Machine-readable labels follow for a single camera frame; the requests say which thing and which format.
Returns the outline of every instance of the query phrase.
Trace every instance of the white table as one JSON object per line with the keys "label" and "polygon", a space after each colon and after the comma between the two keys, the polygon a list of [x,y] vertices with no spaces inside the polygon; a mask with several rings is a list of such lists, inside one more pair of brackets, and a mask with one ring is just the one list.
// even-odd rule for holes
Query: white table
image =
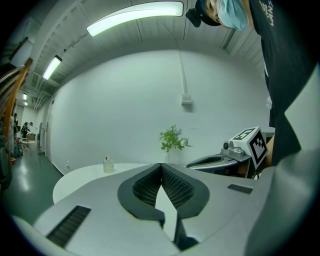
{"label": "white table", "polygon": [[[105,173],[102,164],[86,166],[73,170],[59,179],[59,181],[55,184],[52,193],[53,202],[56,204],[77,189],[81,188],[83,185],[93,180],[105,176],[116,175],[146,165],[149,165],[149,163],[115,163],[114,171],[112,173]],[[156,197],[155,208],[164,212],[165,223],[163,230],[171,239],[171,241],[173,241],[176,229],[177,210],[172,205],[162,186],[160,187]]]}
{"label": "white table", "polygon": [[83,185],[110,175],[119,174],[137,167],[146,166],[146,163],[115,163],[112,173],[105,173],[103,164],[90,165],[67,173],[55,184],[52,198],[56,204]]}

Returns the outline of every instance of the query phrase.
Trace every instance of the potted plant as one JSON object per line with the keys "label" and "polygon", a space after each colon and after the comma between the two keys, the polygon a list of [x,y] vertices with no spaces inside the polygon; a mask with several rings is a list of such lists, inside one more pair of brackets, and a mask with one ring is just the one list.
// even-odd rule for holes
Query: potted plant
{"label": "potted plant", "polygon": [[177,129],[177,126],[174,124],[169,129],[166,129],[165,132],[160,132],[159,141],[162,141],[162,150],[165,150],[163,154],[163,162],[170,162],[169,151],[173,148],[178,148],[180,150],[185,147],[192,147],[188,139],[182,136],[182,130]]}

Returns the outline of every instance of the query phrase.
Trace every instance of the green floor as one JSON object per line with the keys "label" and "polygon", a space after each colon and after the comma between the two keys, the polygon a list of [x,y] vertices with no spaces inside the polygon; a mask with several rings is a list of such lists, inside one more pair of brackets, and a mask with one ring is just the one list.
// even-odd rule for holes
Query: green floor
{"label": "green floor", "polygon": [[62,175],[44,154],[24,151],[12,166],[12,181],[3,192],[3,205],[11,215],[30,224],[54,204],[52,193]]}

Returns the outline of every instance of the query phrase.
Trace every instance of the green plant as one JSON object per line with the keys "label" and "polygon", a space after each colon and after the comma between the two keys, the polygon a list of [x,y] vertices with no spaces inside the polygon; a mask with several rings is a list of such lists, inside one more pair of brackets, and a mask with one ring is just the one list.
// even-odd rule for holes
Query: green plant
{"label": "green plant", "polygon": [[188,144],[188,139],[182,137],[182,130],[177,129],[177,126],[174,124],[169,129],[166,129],[165,132],[160,132],[159,141],[162,141],[162,150],[169,152],[172,148],[178,148],[182,150],[185,147],[192,147]]}

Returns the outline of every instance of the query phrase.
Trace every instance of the round table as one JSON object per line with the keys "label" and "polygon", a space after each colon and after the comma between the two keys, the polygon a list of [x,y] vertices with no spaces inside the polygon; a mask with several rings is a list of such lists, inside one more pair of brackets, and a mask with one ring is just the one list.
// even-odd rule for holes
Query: round table
{"label": "round table", "polygon": [[56,204],[83,185],[110,175],[119,174],[134,168],[146,166],[148,163],[115,163],[112,173],[105,173],[103,164],[90,165],[67,173],[55,184],[52,198]]}

